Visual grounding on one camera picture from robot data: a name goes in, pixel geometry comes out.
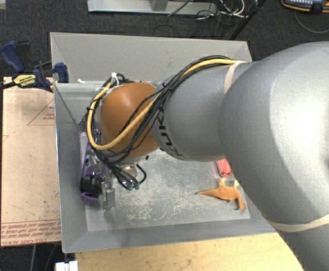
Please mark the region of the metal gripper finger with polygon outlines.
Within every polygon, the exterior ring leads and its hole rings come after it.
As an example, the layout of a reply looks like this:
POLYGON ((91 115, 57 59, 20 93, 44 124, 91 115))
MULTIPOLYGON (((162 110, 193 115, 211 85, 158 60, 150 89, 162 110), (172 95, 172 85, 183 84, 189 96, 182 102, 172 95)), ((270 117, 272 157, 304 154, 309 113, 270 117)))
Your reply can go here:
POLYGON ((115 201, 116 190, 114 187, 113 179, 102 182, 101 188, 102 188, 102 195, 103 195, 102 208, 105 211, 110 211, 112 208, 115 207, 115 204, 116 204, 116 201, 115 201))
POLYGON ((89 161, 93 168, 94 174, 101 175, 102 174, 101 161, 97 158, 96 153, 93 150, 89 151, 89 161))

